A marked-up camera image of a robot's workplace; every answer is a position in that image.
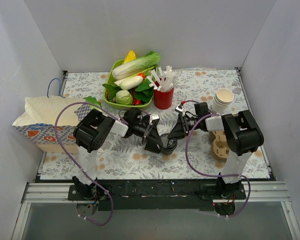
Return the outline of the black paper coffee cup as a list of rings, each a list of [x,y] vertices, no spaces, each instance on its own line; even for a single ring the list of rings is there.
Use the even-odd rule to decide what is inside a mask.
[[[163,146],[160,146],[160,153],[164,156],[169,156],[173,153],[173,151],[178,146],[178,141],[176,138],[168,139]]]

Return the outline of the black plastic cup lid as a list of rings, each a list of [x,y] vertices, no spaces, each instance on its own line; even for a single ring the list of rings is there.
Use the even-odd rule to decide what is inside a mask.
[[[167,138],[162,142],[163,142],[162,148],[165,151],[173,151],[178,145],[178,140],[176,138]]]

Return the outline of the stack of white paper cups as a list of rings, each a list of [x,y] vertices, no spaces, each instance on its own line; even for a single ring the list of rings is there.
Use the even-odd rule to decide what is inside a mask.
[[[216,91],[213,102],[212,110],[214,113],[222,114],[224,110],[232,103],[234,100],[234,94],[227,88],[220,88]]]

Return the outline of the patterned paper takeout bag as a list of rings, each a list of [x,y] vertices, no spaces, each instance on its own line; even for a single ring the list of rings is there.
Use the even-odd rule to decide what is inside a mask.
[[[55,124],[57,116],[67,105],[77,102],[92,103],[101,106],[94,97],[85,98],[64,97],[61,94],[62,82],[59,81],[58,95],[25,98],[25,112],[19,116],[12,126],[16,128],[30,142],[37,145],[44,152],[62,153],[55,132],[64,147],[71,154],[76,154],[78,148],[73,136],[75,127],[94,108],[88,104],[76,104],[67,108]]]

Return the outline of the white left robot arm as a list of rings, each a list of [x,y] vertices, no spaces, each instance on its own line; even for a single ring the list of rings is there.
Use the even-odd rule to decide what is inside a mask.
[[[92,180],[97,179],[96,160],[98,150],[104,144],[109,134],[128,138],[132,135],[141,138],[144,149],[152,153],[159,153],[163,142],[158,133],[157,125],[160,117],[157,114],[146,114],[139,108],[128,108],[123,118],[115,120],[93,109],[75,127],[73,136],[78,149],[77,162],[82,172],[72,178],[76,186],[80,186],[79,194],[85,200],[96,196],[96,187]]]

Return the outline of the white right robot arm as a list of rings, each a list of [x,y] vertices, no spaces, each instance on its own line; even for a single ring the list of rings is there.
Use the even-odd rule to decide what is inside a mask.
[[[222,199],[227,199],[240,189],[244,167],[250,156],[264,144],[264,136],[255,118],[249,110],[235,114],[219,115],[211,113],[206,102],[194,102],[195,116],[187,117],[182,101],[175,107],[178,113],[177,123],[168,134],[168,139],[182,139],[185,143],[185,159],[188,166],[197,174],[217,178],[214,193]],[[189,142],[195,130],[204,132],[223,131],[229,147],[228,158],[218,175],[206,174],[196,170],[189,160]]]

